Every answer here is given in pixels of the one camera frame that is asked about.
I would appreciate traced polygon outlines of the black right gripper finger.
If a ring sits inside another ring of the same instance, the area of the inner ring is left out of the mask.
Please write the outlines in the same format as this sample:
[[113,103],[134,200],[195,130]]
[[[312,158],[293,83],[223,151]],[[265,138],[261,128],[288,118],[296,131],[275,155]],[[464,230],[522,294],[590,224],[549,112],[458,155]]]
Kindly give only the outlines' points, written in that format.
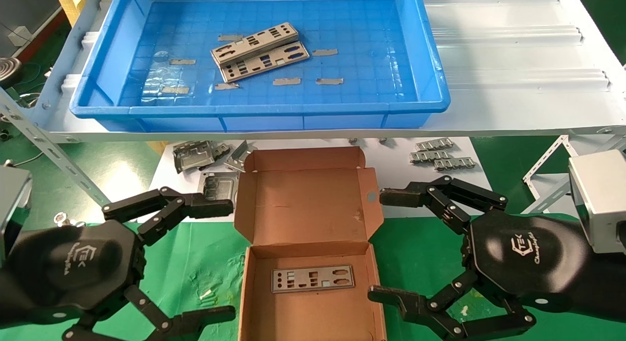
[[515,298],[495,299],[506,310],[504,315],[460,322],[448,309],[474,287],[479,287],[481,276],[472,270],[464,271],[449,285],[431,298],[398,288],[371,285],[367,290],[369,301],[396,307],[404,322],[428,327],[443,341],[492,341],[525,334],[536,324],[530,314]]
[[458,235],[467,235],[471,223],[470,215],[460,204],[488,212],[504,211],[508,203],[501,194],[450,176],[431,182],[410,182],[404,189],[384,188],[379,199],[385,206],[426,207]]

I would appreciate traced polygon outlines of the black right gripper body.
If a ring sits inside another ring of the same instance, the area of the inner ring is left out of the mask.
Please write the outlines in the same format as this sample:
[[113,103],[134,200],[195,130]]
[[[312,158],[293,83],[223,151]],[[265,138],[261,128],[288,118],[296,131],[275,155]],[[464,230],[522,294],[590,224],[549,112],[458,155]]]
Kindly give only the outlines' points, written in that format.
[[467,241],[474,289],[495,305],[515,299],[546,312],[594,312],[592,250],[578,221],[494,210],[470,223]]

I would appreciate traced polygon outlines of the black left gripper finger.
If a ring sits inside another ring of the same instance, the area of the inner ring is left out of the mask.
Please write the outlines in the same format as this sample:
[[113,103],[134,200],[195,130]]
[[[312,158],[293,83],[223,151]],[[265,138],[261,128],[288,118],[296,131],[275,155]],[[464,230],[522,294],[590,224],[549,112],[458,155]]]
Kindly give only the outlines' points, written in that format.
[[[130,302],[155,327],[145,339],[146,341],[197,341],[205,327],[212,324],[233,321],[236,316],[235,308],[228,305],[184,312],[183,314],[169,318],[137,285],[129,286],[123,292],[123,296],[127,302]],[[120,340],[119,338],[94,332],[92,329],[96,323],[96,317],[87,314],[83,315],[76,324],[64,332],[63,340]]]
[[145,246],[154,245],[186,218],[222,218],[234,212],[230,199],[207,199],[202,193],[182,194],[169,187],[113,202],[102,207],[104,218],[120,223],[152,214],[138,227],[137,236]]

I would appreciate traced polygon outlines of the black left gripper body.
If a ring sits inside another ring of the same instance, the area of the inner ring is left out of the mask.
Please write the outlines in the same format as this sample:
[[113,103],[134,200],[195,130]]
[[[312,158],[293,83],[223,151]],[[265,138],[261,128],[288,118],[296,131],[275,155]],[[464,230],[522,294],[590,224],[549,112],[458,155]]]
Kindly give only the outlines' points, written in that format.
[[138,236],[121,223],[21,232],[1,268],[1,325],[112,317],[146,266]]

